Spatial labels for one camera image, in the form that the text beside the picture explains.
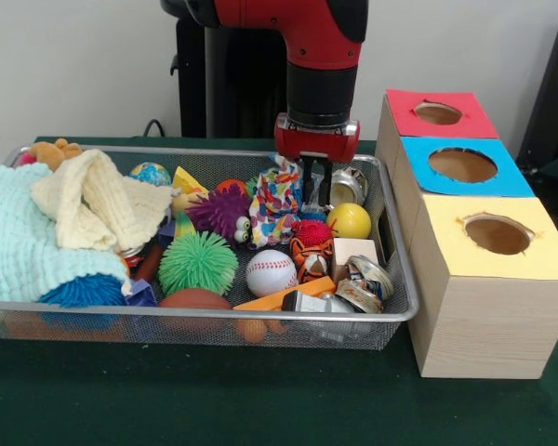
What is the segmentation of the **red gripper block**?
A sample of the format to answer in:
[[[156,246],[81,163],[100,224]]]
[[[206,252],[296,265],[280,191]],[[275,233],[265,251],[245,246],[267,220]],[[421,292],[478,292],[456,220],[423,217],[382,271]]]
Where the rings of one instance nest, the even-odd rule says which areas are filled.
[[[274,125],[274,141],[277,151],[286,158],[302,161],[302,203],[312,197],[314,183],[312,167],[314,158],[327,158],[319,164],[323,167],[323,179],[319,186],[319,204],[330,204],[332,163],[349,163],[356,153],[359,141],[359,122],[350,120],[337,127],[305,127],[279,113]]]

